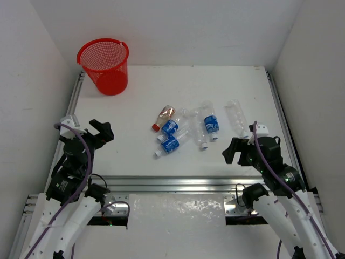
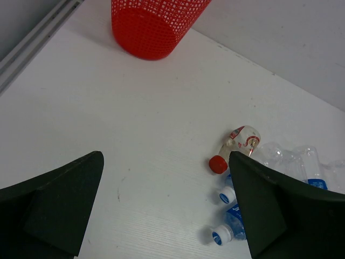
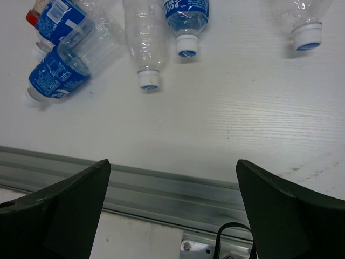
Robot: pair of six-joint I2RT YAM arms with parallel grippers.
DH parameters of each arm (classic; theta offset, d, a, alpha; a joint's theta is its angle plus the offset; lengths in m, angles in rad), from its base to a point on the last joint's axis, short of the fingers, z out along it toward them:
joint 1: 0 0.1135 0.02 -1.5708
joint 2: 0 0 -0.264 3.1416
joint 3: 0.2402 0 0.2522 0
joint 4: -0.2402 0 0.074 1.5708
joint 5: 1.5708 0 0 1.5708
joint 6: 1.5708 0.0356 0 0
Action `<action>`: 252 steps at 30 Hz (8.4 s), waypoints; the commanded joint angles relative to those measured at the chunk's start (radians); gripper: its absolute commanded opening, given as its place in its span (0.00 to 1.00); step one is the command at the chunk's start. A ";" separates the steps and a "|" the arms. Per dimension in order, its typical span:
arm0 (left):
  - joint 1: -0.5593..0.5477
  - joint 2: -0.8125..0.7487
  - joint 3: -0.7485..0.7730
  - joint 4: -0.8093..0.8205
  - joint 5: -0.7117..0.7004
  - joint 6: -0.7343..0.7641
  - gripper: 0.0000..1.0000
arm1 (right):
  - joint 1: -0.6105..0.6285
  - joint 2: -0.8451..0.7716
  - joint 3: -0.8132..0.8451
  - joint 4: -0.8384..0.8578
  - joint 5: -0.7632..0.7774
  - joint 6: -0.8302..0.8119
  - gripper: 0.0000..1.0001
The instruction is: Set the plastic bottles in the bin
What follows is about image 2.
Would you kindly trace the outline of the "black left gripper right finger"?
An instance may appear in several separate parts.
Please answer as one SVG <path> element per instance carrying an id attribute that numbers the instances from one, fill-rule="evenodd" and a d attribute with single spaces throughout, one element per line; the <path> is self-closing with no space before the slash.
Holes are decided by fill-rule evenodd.
<path id="1" fill-rule="evenodd" d="M 252 258 L 344 258 L 344 195 L 231 152 L 229 168 Z"/>

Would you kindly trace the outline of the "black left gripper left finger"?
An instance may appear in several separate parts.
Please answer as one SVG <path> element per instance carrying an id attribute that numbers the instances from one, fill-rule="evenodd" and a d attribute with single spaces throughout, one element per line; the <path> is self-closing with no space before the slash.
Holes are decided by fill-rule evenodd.
<path id="1" fill-rule="evenodd" d="M 101 151 L 1 189 L 1 258 L 79 255 L 104 169 Z"/>

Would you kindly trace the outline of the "blue-label water bottle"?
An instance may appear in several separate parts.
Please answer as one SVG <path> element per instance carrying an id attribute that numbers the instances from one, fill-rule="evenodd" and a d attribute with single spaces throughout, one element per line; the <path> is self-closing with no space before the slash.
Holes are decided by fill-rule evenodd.
<path id="1" fill-rule="evenodd" d="M 238 204 L 225 212 L 223 223 L 212 231 L 212 238 L 219 246 L 234 240 L 245 241 L 247 239 Z"/>
<path id="2" fill-rule="evenodd" d="M 225 178 L 224 187 L 218 192 L 218 196 L 220 200 L 225 204 L 232 203 L 236 200 L 236 193 L 234 191 L 234 185 L 231 174 L 229 174 Z"/>

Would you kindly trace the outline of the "clear unlabelled plastic bottle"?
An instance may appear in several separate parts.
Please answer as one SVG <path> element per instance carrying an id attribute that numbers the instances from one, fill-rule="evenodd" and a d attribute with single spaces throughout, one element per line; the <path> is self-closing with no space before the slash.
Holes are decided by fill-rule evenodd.
<path id="1" fill-rule="evenodd" d="M 314 146 L 299 146 L 289 151 L 276 142 L 269 142 L 259 147 L 252 158 L 301 182 L 344 194 L 344 160 L 321 163 Z"/>

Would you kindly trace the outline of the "red-capped clear bottle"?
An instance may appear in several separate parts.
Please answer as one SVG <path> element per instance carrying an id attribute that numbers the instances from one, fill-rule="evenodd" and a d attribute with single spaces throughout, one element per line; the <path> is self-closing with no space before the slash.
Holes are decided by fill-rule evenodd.
<path id="1" fill-rule="evenodd" d="M 251 156 L 260 141 L 261 135 L 252 126 L 244 125 L 233 130 L 225 139 L 219 153 L 209 160 L 210 169 L 216 174 L 223 174 L 228 169 L 232 151 Z"/>

